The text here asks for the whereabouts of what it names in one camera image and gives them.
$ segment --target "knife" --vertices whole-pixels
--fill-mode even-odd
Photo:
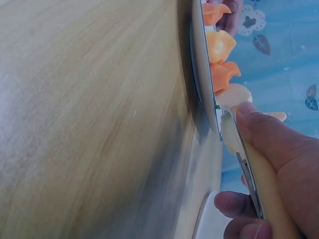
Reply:
[[[236,124],[236,110],[237,107],[231,107],[222,116],[221,132],[227,148],[238,158],[257,217],[271,224],[273,239],[304,238],[282,202],[275,169],[241,137]]]

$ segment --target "blue tablecloth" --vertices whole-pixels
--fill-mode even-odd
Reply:
[[[319,1],[245,0],[230,61],[262,112],[286,112],[285,123],[319,137]],[[237,158],[224,148],[221,190],[247,192]]]

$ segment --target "carrot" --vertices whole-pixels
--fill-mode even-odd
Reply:
[[[226,31],[206,31],[206,42],[209,62],[224,63],[236,46],[235,39]]]
[[[203,3],[203,18],[205,26],[215,25],[224,13],[231,13],[231,10],[225,4],[214,5],[212,3]]]
[[[241,76],[238,66],[231,61],[224,64],[211,64],[210,72],[214,93],[226,89],[233,76]]]

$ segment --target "wood grain surface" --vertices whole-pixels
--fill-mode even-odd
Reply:
[[[0,0],[0,237],[173,238],[190,0]]]

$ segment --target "floral pattern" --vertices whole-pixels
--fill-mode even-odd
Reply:
[[[266,26],[265,14],[261,10],[254,10],[251,5],[244,5],[238,34],[249,36],[253,31],[260,31]]]

